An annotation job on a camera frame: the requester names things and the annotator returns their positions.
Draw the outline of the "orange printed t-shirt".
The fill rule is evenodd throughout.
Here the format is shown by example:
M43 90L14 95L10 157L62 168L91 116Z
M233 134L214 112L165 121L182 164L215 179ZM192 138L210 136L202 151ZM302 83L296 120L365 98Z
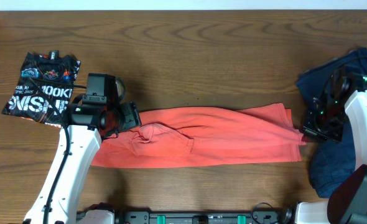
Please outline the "orange printed t-shirt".
M237 111L171 108L139 115L140 127L102 142L94 166L176 168L301 160L304 136L282 103Z

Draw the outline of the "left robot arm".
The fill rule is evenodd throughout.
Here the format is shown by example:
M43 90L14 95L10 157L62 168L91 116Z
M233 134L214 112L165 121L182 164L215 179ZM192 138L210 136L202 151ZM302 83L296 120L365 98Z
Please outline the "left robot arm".
M78 210L83 186L103 139L136 128L141 120L133 102L119 96L80 94L65 112L56 155L24 223L116 223L114 209L100 203Z

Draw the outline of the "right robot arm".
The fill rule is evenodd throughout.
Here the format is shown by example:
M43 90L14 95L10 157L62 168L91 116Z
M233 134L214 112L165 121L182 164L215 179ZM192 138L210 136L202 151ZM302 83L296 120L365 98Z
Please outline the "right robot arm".
M322 202L301 202L294 223L367 223L367 75L342 68L307 110L303 130L310 137L340 142L343 124L351 125L355 171Z

